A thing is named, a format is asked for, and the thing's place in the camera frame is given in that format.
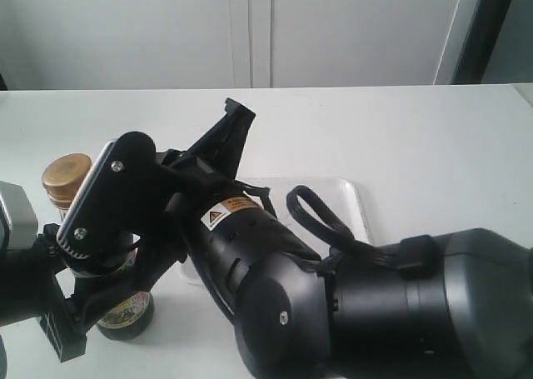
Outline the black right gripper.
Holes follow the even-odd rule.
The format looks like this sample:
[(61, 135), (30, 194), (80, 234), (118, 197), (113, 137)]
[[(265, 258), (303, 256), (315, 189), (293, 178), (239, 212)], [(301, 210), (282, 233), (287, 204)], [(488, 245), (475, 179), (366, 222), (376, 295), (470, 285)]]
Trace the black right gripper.
[(235, 178), (256, 114), (227, 98), (224, 116), (182, 156), (167, 234), (232, 324), (256, 378), (322, 378), (332, 354), (330, 302), (321, 258)]

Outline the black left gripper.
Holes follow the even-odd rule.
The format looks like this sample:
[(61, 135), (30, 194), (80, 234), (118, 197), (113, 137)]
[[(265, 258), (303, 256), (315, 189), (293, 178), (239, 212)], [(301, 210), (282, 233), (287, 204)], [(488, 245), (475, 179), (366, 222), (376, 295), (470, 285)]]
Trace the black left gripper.
[(133, 286), (132, 275), (75, 280), (71, 300), (56, 275), (62, 259), (43, 248), (7, 252), (1, 261), (1, 325), (35, 318), (60, 362), (82, 356), (86, 332), (138, 337), (154, 315), (150, 292)]

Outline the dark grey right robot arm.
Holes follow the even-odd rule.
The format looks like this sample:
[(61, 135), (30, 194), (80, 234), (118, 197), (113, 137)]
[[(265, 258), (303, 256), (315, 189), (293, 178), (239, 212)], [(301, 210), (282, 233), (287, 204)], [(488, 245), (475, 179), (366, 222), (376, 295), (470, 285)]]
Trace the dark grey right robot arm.
[(253, 119), (227, 99), (199, 140), (159, 157), (197, 180), (176, 192), (182, 238), (253, 376), (531, 377), (531, 249), (485, 228), (375, 247), (300, 184), (286, 208), (322, 257), (267, 188), (237, 179)]

